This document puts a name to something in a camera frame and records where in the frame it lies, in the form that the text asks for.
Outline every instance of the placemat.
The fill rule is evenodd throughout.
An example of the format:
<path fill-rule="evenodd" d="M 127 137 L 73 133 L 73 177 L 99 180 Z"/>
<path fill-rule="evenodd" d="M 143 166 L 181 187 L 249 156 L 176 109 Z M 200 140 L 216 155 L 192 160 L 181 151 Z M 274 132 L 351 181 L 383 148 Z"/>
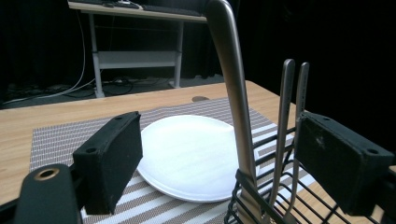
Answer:
<path fill-rule="evenodd" d="M 233 125 L 228 98 L 159 107 L 141 114 L 140 128 L 176 115 L 199 115 L 222 120 Z M 276 134 L 276 125 L 253 109 L 249 109 L 253 143 Z M 30 170 L 52 163 L 73 163 L 72 153 L 111 118 L 35 129 Z M 292 136 L 287 136 L 290 143 Z M 260 157 L 275 150 L 275 142 L 258 147 Z M 270 164 L 262 164 L 260 173 Z M 189 203 L 164 195 L 151 187 L 135 171 L 116 207 L 115 215 L 88 216 L 82 210 L 84 223 L 222 223 L 229 201 L 219 203 Z"/>

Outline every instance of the desk leg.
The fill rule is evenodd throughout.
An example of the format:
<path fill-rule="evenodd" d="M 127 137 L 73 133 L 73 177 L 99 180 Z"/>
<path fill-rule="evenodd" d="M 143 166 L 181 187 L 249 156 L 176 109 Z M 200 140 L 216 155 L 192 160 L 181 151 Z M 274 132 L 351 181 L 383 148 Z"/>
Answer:
<path fill-rule="evenodd" d="M 102 90 L 102 79 L 99 69 L 99 56 L 96 47 L 96 35 L 95 35 L 95 25 L 93 21 L 93 14 L 88 14 L 90 17 L 90 28 L 91 28 L 91 40 L 92 40 L 92 57 L 93 57 L 93 70 L 95 72 L 95 83 L 96 83 L 96 98 L 103 98 L 105 94 Z"/>
<path fill-rule="evenodd" d="M 177 49 L 175 54 L 175 77 L 174 81 L 170 81 L 169 84 L 173 88 L 180 88 L 180 71 L 181 71 L 181 57 L 183 54 L 183 28 L 184 22 L 178 22 L 178 33 L 177 33 Z"/>

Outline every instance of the white plate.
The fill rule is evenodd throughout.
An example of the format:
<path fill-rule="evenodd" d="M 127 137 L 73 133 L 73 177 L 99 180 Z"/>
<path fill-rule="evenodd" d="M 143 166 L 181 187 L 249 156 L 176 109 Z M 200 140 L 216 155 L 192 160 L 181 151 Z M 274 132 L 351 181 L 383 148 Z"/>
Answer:
<path fill-rule="evenodd" d="M 155 189 L 188 202 L 231 198 L 238 158 L 233 126 L 202 116 L 157 120 L 142 131 L 137 170 Z"/>

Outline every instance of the table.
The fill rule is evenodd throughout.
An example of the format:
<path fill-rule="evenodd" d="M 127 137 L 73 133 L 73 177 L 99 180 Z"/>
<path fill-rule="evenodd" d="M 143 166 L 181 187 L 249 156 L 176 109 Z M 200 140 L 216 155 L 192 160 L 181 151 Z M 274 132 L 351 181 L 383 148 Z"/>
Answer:
<path fill-rule="evenodd" d="M 143 9 L 124 7 L 103 7 L 92 4 L 68 2 L 69 7 L 88 13 L 90 18 L 93 69 L 95 73 L 96 97 L 105 97 L 102 90 L 100 69 L 111 68 L 137 68 L 137 67 L 166 67 L 174 66 L 174 81 L 170 85 L 174 88 L 180 87 L 180 70 L 182 59 L 183 27 L 184 22 L 206 22 L 205 17 L 185 16 L 161 12 L 145 11 Z M 98 51 L 96 46 L 96 35 L 93 15 L 110 15 L 122 17 L 144 18 L 151 20 L 176 21 L 177 48 L 175 51 Z"/>
<path fill-rule="evenodd" d="M 277 123 L 279 97 L 247 81 L 249 107 Z M 224 83 L 0 110 L 0 204 L 19 196 L 21 182 L 29 172 L 33 130 L 59 124 L 114 117 L 131 111 L 183 105 L 195 96 L 209 99 L 227 97 Z M 289 126 L 294 126 L 295 106 L 290 108 Z M 313 189 L 326 201 L 329 196 L 314 183 Z M 375 211 L 377 218 L 381 211 Z"/>

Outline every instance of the metal prong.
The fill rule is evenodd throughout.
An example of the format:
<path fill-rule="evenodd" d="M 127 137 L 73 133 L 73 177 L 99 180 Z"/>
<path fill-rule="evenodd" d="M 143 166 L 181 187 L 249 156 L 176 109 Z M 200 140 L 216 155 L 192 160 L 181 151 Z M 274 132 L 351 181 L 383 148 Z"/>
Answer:
<path fill-rule="evenodd" d="M 308 72 L 309 72 L 309 63 L 303 63 L 300 68 L 300 75 L 298 79 L 298 84 L 297 84 L 297 97 L 296 97 L 296 124 L 295 127 L 297 127 L 297 123 L 300 118 L 300 114 L 304 111 L 305 109 L 305 96 L 306 96 L 306 86 L 308 83 Z M 294 138 L 294 145 L 297 145 L 297 139 L 296 136 Z M 293 179 L 291 182 L 291 195 L 290 195 L 290 204 L 289 208 L 285 213 L 285 218 L 290 218 L 291 215 L 291 210 L 294 206 L 296 196 L 297 196 L 297 184 L 298 184 L 298 176 L 300 172 L 300 162 L 294 158 L 293 161 Z"/>
<path fill-rule="evenodd" d="M 271 206 L 274 206 L 277 191 L 279 189 L 280 177 L 282 175 L 282 165 L 283 165 L 283 156 L 285 153 L 286 135 L 288 130 L 291 94 L 293 90 L 294 67 L 295 67 L 295 62 L 293 59 L 287 59 L 283 63 L 278 126 L 277 126 L 274 179 L 273 179 L 273 186 L 271 189 L 271 195 L 269 201 L 269 204 Z M 269 217 L 267 215 L 264 216 L 264 223 L 269 223 Z"/>

